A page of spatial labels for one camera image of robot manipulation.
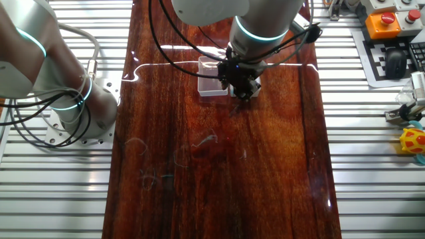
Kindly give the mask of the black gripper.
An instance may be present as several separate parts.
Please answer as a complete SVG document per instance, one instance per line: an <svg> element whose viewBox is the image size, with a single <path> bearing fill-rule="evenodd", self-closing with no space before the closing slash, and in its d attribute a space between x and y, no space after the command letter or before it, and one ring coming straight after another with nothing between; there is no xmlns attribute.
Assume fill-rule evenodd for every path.
<svg viewBox="0 0 425 239"><path fill-rule="evenodd" d="M226 80L233 87L233 95L241 96L243 100L249 100L253 95L254 81L243 83L240 79L231 79L243 77L257 80L264 72L266 63L264 60L248 63L240 63L235 60L223 60L217 64L217 77L220 81Z"/></svg>

